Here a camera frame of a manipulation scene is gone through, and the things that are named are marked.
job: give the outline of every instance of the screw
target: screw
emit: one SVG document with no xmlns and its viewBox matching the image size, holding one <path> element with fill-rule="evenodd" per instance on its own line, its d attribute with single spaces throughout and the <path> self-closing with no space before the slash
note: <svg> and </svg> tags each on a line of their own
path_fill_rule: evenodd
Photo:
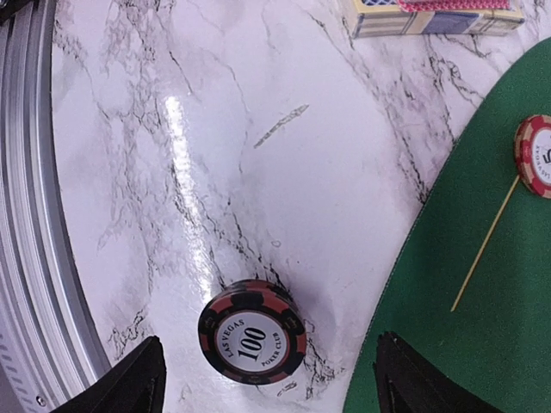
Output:
<svg viewBox="0 0 551 413">
<path fill-rule="evenodd" d="M 36 397 L 36 403 L 38 403 L 40 407 L 46 406 L 46 400 L 44 400 L 41 396 Z"/>
</svg>

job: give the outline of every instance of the white chip center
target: white chip center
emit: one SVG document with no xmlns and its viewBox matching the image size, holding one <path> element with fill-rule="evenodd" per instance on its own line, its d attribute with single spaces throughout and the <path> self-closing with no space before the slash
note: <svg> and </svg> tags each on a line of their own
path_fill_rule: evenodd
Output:
<svg viewBox="0 0 551 413">
<path fill-rule="evenodd" d="M 542 129 L 534 137 L 532 162 L 543 183 L 551 185 L 551 130 Z"/>
<path fill-rule="evenodd" d="M 280 324 L 260 312 L 243 311 L 226 318 L 216 333 L 220 356 L 232 366 L 259 373 L 276 367 L 287 353 Z"/>
</svg>

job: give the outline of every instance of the marble tabletop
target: marble tabletop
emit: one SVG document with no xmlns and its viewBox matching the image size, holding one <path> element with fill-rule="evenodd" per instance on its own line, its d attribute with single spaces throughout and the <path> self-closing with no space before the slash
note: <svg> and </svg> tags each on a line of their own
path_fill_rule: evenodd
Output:
<svg viewBox="0 0 551 413">
<path fill-rule="evenodd" d="M 462 129 L 551 34 L 351 40 L 335 0 L 58 0 L 53 128 L 77 269 L 109 359 L 160 337 L 167 412 L 337 412 L 394 260 Z M 287 288 L 303 365 L 239 385 L 206 302 Z"/>
</svg>

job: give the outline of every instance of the pink object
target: pink object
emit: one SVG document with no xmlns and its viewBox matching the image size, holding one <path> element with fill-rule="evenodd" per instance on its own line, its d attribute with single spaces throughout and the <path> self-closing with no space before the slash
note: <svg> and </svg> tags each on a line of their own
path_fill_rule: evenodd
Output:
<svg viewBox="0 0 551 413">
<path fill-rule="evenodd" d="M 509 0 L 397 0 L 404 11 L 438 11 L 458 9 L 508 9 Z"/>
</svg>

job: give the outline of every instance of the wooden stick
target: wooden stick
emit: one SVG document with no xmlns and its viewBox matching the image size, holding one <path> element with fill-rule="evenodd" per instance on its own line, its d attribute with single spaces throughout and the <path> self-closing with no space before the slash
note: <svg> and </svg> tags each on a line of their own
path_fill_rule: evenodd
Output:
<svg viewBox="0 0 551 413">
<path fill-rule="evenodd" d="M 461 286 L 461 290 L 459 290 L 459 293 L 457 294 L 457 298 L 455 299 L 454 304 L 451 307 L 451 312 L 454 312 L 457 306 L 459 305 L 459 302 L 461 301 L 461 297 L 463 296 L 463 293 L 465 292 L 465 288 L 467 288 L 468 282 L 471 280 L 471 277 L 473 276 L 473 272 L 476 269 L 476 266 L 479 264 L 480 258 L 482 257 L 482 253 L 486 249 L 486 246 L 488 244 L 488 241 L 490 240 L 490 237 L 493 234 L 493 231 L 496 229 L 496 225 L 499 222 L 499 219 L 501 218 L 501 215 L 503 214 L 503 211 L 505 210 L 505 207 L 507 207 L 507 204 L 509 203 L 509 200 L 511 199 L 511 196 L 513 195 L 513 192 L 515 191 L 515 188 L 517 187 L 518 181 L 520 180 L 520 176 L 517 175 L 515 178 L 515 181 L 511 185 L 511 188 L 509 189 L 509 192 L 507 193 L 507 196 L 505 196 L 505 199 L 503 200 L 503 203 L 501 204 L 501 207 L 499 208 L 498 214 L 496 215 L 496 218 L 493 219 L 492 226 L 490 226 L 490 229 L 488 230 L 488 233 L 486 234 L 486 238 L 484 238 L 484 242 L 480 246 L 479 253 L 476 255 L 476 258 L 474 258 L 473 265 L 471 265 L 471 269 L 468 270 L 467 277 L 465 277 L 465 280 L 463 281 L 463 285 Z"/>
</svg>

